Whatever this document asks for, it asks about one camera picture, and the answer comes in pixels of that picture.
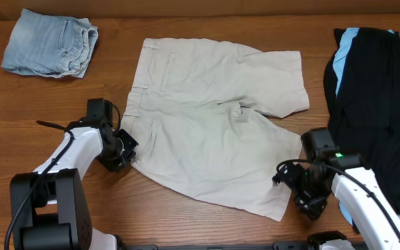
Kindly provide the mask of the beige khaki shorts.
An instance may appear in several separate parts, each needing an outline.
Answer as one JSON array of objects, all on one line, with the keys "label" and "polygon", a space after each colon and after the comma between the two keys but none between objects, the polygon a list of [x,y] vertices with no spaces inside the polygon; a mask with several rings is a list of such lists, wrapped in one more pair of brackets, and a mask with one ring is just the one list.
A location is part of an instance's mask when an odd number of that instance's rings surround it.
[{"label": "beige khaki shorts", "polygon": [[291,191],[276,166],[301,153],[272,122],[310,106],[298,51],[208,39],[147,38],[122,128],[132,165],[190,198],[280,221]]}]

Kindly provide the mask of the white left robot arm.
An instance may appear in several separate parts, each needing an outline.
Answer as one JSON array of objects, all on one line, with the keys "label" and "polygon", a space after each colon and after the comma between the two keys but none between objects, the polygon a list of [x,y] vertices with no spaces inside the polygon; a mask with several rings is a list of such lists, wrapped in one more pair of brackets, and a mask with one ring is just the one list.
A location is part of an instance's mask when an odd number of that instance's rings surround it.
[{"label": "white left robot arm", "polygon": [[125,168],[138,142],[104,118],[41,125],[65,136],[34,172],[13,176],[5,249],[125,249],[120,236],[93,227],[82,180],[94,160],[110,172]]}]

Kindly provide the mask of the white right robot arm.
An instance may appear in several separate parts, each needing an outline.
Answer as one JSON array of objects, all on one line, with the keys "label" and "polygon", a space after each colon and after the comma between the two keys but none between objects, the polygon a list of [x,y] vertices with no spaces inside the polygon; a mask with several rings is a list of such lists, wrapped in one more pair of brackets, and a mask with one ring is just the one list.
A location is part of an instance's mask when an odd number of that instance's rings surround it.
[{"label": "white right robot arm", "polygon": [[329,151],[276,166],[276,184],[294,193],[294,203],[311,220],[323,213],[330,195],[349,211],[369,249],[400,249],[400,219],[357,153]]}]

